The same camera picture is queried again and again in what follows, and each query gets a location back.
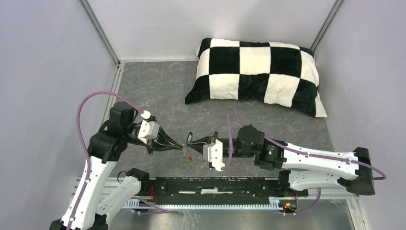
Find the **black key tag white label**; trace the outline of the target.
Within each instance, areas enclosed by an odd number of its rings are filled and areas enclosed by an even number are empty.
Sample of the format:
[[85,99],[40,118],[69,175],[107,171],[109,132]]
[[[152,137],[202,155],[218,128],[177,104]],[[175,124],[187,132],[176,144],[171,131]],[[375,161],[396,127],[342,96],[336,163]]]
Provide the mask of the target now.
[[188,135],[187,135],[187,138],[186,138],[186,142],[191,142],[192,138],[193,138],[193,133],[189,132]]

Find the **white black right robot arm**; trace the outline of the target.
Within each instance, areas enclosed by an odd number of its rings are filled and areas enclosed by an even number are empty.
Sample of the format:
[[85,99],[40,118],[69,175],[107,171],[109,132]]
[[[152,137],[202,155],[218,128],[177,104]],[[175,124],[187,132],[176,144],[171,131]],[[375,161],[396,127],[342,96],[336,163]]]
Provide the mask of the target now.
[[266,139],[254,126],[243,126],[237,138],[212,136],[196,141],[189,134],[185,143],[221,172],[228,157],[253,158],[255,166],[265,170],[279,169],[277,191],[288,196],[293,191],[310,188],[344,188],[347,192],[372,196],[375,194],[371,159],[366,148],[349,152],[308,149],[284,141]]

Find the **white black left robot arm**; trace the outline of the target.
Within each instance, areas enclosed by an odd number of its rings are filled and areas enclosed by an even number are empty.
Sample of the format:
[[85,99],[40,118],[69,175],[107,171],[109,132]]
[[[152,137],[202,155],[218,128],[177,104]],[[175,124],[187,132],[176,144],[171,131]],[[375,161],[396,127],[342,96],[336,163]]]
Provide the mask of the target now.
[[149,192],[149,173],[132,168],[122,184],[100,200],[110,173],[129,144],[144,146],[149,154],[182,149],[148,111],[140,114],[126,102],[115,103],[109,119],[90,138],[87,148],[90,161],[85,164],[68,210],[51,223],[51,230],[106,230],[131,197]]

